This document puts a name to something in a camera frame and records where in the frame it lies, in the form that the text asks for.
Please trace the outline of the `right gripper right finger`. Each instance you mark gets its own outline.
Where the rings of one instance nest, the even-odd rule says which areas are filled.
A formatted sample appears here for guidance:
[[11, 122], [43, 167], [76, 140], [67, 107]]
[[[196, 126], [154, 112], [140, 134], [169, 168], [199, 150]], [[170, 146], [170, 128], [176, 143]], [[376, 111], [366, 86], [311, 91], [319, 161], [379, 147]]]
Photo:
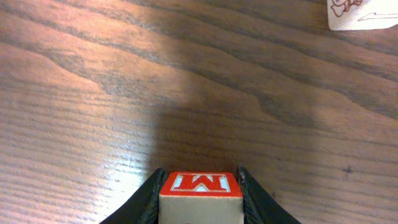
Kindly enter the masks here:
[[237, 175], [243, 194], [244, 224], [301, 224], [267, 193], [246, 168], [239, 166]]

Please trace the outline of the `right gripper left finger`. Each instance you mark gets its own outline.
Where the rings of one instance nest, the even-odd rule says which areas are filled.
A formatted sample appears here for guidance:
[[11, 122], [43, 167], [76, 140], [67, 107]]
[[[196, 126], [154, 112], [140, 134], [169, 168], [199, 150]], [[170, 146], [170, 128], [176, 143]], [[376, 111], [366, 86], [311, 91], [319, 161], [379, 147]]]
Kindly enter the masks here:
[[169, 173], [156, 169], [115, 212], [100, 224], [158, 224], [159, 194]]

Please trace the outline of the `white ladybug block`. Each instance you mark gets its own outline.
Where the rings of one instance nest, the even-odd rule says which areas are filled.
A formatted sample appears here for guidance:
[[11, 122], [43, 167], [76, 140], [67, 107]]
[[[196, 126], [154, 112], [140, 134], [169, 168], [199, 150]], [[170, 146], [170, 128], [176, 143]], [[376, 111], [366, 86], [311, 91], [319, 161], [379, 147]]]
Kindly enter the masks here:
[[172, 172], [159, 193], [159, 224], [243, 224], [243, 193], [229, 172]]

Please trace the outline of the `yellow block letter O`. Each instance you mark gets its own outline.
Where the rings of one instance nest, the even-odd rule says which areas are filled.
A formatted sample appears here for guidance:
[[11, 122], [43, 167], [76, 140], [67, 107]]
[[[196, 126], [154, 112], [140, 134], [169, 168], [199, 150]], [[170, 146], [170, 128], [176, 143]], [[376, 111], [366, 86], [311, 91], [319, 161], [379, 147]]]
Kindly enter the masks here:
[[397, 25], [397, 0], [327, 0], [330, 30], [387, 29]]

